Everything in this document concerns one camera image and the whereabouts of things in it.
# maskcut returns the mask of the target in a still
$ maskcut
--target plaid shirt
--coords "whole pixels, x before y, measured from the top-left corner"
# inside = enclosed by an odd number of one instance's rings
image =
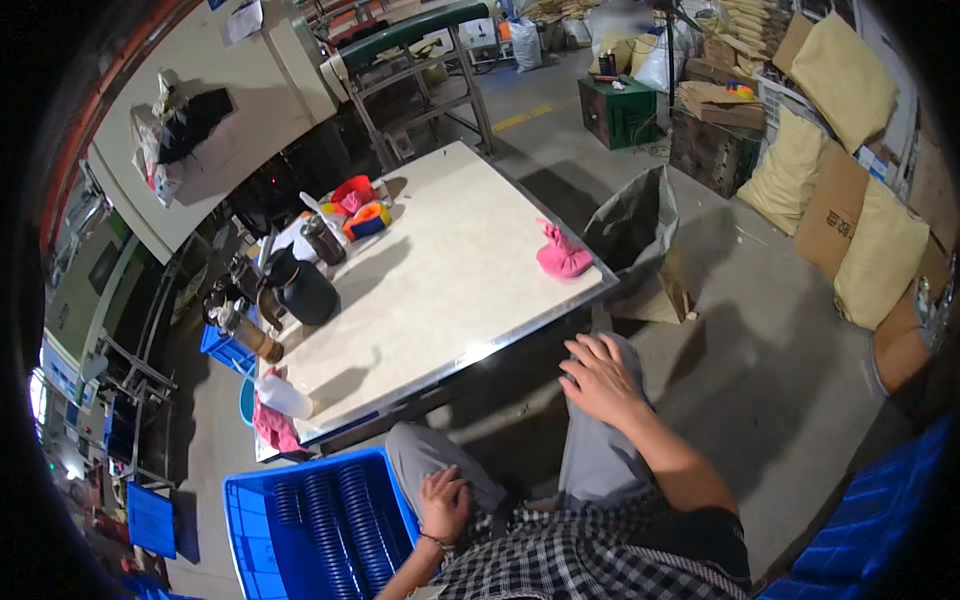
[[[747,594],[713,566],[626,543],[667,509],[655,488],[612,509],[543,512],[521,505],[497,540],[490,539],[491,516],[481,515],[468,549],[448,556],[430,584],[446,585],[437,600],[745,600]]]

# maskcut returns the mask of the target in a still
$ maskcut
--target hand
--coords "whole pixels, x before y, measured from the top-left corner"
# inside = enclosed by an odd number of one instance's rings
[[[580,362],[564,360],[560,368],[576,382],[560,378],[566,395],[585,413],[614,427],[626,422],[638,407],[646,407],[634,380],[623,366],[620,346],[608,335],[600,339],[578,334],[564,345]]]
[[[467,482],[454,479],[457,467],[439,470],[423,478],[420,484],[420,507],[423,510],[422,532],[443,543],[452,544],[464,531],[470,510]]]

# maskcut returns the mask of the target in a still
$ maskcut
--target pink rag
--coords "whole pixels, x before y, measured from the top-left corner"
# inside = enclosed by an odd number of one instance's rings
[[[360,207],[364,204],[365,203],[360,200],[360,194],[356,191],[350,192],[340,201],[340,206],[342,206],[350,216],[355,215],[357,210],[360,210]]]
[[[272,367],[271,371],[276,372],[276,367]],[[253,392],[253,398],[253,426],[261,438],[280,452],[309,451],[300,445],[297,430],[287,416],[260,402],[260,396],[256,391]]]
[[[593,262],[593,256],[583,246],[566,239],[556,225],[543,219],[538,219],[537,222],[543,223],[543,235],[550,240],[546,246],[537,251],[537,262],[540,268],[548,275],[560,279],[580,276]]]

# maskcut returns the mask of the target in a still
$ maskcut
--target white table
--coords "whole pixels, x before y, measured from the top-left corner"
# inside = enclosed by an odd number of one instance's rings
[[[463,142],[384,180],[397,178],[406,184],[394,222],[351,247],[333,274],[341,313],[317,330],[288,316],[278,337],[279,366],[315,405],[309,420],[294,420],[302,444],[388,414],[617,282],[595,256],[576,279],[545,274],[538,219],[577,236]],[[256,449],[258,461],[276,455],[259,436]]]

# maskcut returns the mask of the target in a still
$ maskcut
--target leg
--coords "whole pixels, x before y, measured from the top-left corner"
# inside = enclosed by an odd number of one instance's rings
[[[640,357],[627,340],[612,334],[623,354],[624,366],[643,393]],[[585,502],[616,504],[651,485],[650,470],[620,430],[594,419],[570,398],[564,461],[560,467],[560,506],[577,509]]]
[[[387,456],[407,502],[423,521],[417,494],[420,483],[430,473],[449,465],[460,468],[460,477],[470,486],[473,504],[492,513],[507,493],[495,484],[483,467],[444,434],[413,423],[397,423],[387,434]]]

